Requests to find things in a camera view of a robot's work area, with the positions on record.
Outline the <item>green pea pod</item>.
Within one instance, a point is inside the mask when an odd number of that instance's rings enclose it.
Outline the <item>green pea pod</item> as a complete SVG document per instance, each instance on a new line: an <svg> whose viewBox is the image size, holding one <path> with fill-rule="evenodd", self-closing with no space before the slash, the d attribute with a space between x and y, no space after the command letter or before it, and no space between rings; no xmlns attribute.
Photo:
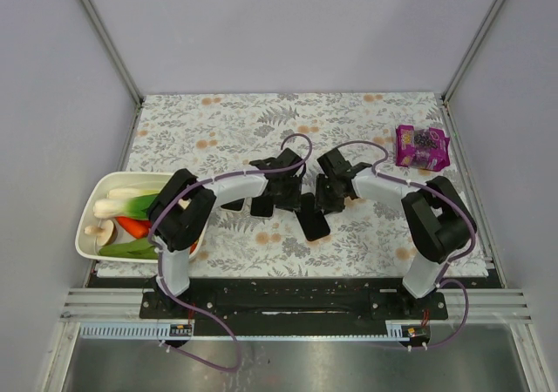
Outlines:
<svg viewBox="0 0 558 392"><path fill-rule="evenodd" d="M134 260L156 260L158 258L155 246L147 238L103 246L99 249L99 255Z"/></svg>

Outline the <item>white plastic bin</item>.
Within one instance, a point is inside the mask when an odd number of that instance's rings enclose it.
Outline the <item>white plastic bin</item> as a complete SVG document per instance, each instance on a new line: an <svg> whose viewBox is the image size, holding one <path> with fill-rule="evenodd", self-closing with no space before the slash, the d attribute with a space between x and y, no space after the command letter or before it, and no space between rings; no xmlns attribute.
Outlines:
<svg viewBox="0 0 558 392"><path fill-rule="evenodd" d="M121 227L115 219L112 224L105 224L105 219L98 219L94 215L94 205L100 199L107 199L113 189L134 188L155 190L161 189L172 177L171 172L113 172L103 177L93 188L85 204L84 211L78 224L75 247L82 257L91 260L104 260L125 263L155 264L156 259L112 257L99 254L102 247L99 241L109 240L107 229L112 229L112 243L109 247L135 241L135 238Z"/></svg>

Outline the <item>white green leek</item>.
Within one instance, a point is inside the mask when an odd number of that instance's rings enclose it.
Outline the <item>white green leek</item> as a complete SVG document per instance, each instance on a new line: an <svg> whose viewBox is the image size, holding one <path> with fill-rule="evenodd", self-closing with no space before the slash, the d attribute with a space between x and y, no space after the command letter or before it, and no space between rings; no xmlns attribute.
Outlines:
<svg viewBox="0 0 558 392"><path fill-rule="evenodd" d="M133 220L147 220L148 209L157 194L148 194L127 199L100 199L93 206L93 215L99 219L126 217Z"/></svg>

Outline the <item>orange carrot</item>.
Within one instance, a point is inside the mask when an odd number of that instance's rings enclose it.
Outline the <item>orange carrot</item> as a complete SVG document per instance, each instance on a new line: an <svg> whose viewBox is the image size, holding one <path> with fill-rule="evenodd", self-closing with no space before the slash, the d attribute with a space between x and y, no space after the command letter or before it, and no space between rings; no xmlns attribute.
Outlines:
<svg viewBox="0 0 558 392"><path fill-rule="evenodd" d="M127 233L134 237L134 239L142 239L149 234L151 224L148 221L134 220L123 216L116 217L115 219Z"/></svg>

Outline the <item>floral tablecloth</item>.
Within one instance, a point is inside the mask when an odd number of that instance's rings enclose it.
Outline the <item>floral tablecloth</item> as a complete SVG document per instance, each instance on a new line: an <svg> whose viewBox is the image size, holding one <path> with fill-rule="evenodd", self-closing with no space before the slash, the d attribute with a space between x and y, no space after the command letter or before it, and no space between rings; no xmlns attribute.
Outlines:
<svg viewBox="0 0 558 392"><path fill-rule="evenodd" d="M303 190L315 187L318 158L338 148L371 163L395 146L399 125L442 128L430 92L150 95L126 168L199 177L232 172L283 147L308 156ZM417 252L402 213L346 199L328 217L330 234L309 241L293 213L256 218L217 210L195 257L193 277L401 277Z"/></svg>

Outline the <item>purple snack bag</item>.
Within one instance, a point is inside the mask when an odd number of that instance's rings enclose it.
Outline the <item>purple snack bag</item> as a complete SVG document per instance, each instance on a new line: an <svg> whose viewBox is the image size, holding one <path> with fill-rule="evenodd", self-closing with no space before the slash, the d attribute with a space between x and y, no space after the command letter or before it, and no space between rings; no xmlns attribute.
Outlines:
<svg viewBox="0 0 558 392"><path fill-rule="evenodd" d="M449 143L450 138L441 129L399 125L396 128L396 165L439 172L451 164Z"/></svg>

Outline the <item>silver smartphone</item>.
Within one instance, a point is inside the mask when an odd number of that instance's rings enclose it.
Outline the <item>silver smartphone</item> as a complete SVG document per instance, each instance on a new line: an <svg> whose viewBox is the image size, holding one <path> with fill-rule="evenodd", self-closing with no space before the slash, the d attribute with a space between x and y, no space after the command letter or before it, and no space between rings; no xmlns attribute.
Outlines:
<svg viewBox="0 0 558 392"><path fill-rule="evenodd" d="M251 200L250 215L267 219L273 216L274 209L274 200L271 196L259 196Z"/></svg>

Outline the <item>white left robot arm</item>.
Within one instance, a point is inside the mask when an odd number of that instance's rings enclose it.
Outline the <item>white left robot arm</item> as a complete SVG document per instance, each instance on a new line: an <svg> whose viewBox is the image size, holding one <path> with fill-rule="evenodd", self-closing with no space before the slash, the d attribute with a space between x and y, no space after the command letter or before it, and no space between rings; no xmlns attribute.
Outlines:
<svg viewBox="0 0 558 392"><path fill-rule="evenodd" d="M156 280L160 289L167 296L188 290L190 247L201 237L215 208L263 195L269 184L295 176L305 161L285 148L276 158L205 179L186 168L175 172L147 209L149 239L159 255Z"/></svg>

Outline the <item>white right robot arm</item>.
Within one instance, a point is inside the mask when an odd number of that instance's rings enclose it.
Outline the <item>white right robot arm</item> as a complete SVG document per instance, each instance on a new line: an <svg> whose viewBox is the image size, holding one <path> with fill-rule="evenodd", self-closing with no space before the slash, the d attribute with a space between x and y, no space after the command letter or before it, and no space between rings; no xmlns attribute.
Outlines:
<svg viewBox="0 0 558 392"><path fill-rule="evenodd" d="M432 292L449 264L476 244L474 219L451 181L443 176L420 184L380 172L379 163L352 165L334 148L317 159L316 206L340 213L344 200L366 199L400 211L418 252L402 280L416 299Z"/></svg>

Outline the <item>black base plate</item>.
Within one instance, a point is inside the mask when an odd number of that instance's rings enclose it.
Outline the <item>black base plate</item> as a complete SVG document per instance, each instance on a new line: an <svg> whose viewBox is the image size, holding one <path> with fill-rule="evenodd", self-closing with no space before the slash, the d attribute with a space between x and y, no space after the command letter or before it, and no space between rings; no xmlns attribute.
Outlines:
<svg viewBox="0 0 558 392"><path fill-rule="evenodd" d="M400 278L196 278L179 299L221 318L328 313L374 321L448 319L442 293L416 299Z"/></svg>

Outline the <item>brown mushroom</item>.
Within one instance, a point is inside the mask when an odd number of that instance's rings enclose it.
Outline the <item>brown mushroom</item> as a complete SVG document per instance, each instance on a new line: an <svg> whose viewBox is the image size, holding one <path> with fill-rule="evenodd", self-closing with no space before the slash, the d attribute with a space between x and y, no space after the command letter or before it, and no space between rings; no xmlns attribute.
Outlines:
<svg viewBox="0 0 558 392"><path fill-rule="evenodd" d="M118 230L112 220L104 220L98 226L86 226L84 234L93 237L99 247L104 247L116 240Z"/></svg>

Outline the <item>aluminium rail frame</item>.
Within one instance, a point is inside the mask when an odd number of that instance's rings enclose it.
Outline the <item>aluminium rail frame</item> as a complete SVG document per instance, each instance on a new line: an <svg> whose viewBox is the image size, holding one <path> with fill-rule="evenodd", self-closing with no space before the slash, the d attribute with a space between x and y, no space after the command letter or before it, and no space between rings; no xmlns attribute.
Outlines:
<svg viewBox="0 0 558 392"><path fill-rule="evenodd" d="M63 321L184 321L187 311L165 311L137 288L75 288L65 298ZM456 322L468 311L470 324L531 324L527 300L518 289L469 289L469 306L458 289L443 289L447 322Z"/></svg>

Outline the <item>blue smartphone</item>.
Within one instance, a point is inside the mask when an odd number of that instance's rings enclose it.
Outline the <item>blue smartphone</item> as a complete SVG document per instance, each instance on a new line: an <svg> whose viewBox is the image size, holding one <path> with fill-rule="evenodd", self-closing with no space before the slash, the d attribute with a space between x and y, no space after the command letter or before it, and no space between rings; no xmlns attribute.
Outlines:
<svg viewBox="0 0 558 392"><path fill-rule="evenodd" d="M234 213L240 212L244 207L245 199L238 199L221 205L221 209Z"/></svg>

